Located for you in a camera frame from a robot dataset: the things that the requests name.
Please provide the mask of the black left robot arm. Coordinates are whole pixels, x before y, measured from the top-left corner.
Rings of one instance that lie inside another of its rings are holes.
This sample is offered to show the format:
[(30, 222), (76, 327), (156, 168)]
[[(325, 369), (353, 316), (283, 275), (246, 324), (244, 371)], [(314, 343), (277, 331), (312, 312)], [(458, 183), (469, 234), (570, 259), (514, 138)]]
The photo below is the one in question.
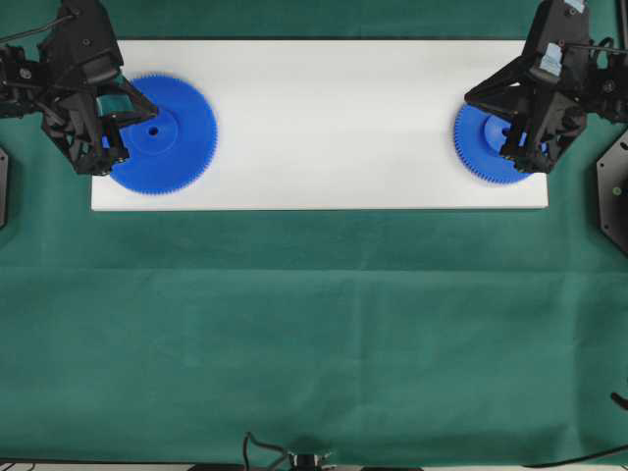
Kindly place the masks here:
[(1, 41), (1, 116), (39, 113), (41, 128), (79, 175), (106, 176), (129, 159), (123, 128), (159, 110), (123, 75), (124, 59), (98, 1), (63, 1), (41, 27), (39, 57)]

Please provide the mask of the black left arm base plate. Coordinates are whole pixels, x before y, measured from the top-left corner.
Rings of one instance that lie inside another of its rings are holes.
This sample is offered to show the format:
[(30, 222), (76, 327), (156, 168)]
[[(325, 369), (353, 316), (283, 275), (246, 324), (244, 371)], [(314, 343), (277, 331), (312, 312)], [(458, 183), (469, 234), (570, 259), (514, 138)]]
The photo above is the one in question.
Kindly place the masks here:
[(7, 222), (9, 164), (7, 152), (0, 148), (0, 228), (4, 228)]

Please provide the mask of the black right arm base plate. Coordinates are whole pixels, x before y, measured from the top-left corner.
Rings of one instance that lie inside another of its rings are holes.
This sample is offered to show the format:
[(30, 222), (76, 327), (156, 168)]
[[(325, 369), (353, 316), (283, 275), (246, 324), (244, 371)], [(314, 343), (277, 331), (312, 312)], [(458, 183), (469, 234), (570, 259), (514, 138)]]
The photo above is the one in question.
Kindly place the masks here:
[(627, 131), (596, 164), (598, 206), (602, 233), (627, 254)]

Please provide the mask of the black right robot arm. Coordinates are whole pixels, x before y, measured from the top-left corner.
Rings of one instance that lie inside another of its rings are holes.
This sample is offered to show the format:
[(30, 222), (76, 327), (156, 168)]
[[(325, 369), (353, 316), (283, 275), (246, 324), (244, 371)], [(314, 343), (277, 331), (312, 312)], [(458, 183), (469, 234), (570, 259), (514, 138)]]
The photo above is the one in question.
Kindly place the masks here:
[(521, 54), (465, 102), (510, 123), (499, 153), (522, 173), (550, 173), (591, 114), (627, 121), (627, 52), (590, 37), (583, 1), (543, 1)]

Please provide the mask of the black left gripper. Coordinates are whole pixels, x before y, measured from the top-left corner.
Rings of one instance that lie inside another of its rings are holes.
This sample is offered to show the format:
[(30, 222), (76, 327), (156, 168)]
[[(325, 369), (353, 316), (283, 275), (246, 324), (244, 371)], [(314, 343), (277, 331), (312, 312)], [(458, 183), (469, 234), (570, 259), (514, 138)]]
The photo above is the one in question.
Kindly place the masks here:
[(122, 75), (122, 54), (100, 2), (62, 1), (57, 19), (38, 44), (46, 70), (41, 128), (76, 173), (105, 176), (130, 157), (125, 130), (159, 110)]

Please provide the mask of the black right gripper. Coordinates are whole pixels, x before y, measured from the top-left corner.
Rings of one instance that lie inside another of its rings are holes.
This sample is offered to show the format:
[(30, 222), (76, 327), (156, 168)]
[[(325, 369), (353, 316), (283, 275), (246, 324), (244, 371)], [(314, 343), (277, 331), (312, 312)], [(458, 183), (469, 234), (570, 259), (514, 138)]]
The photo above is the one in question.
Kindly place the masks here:
[(523, 173), (549, 173), (584, 131), (589, 7), (543, 1), (522, 55), (467, 91), (467, 105), (510, 122), (500, 153)]

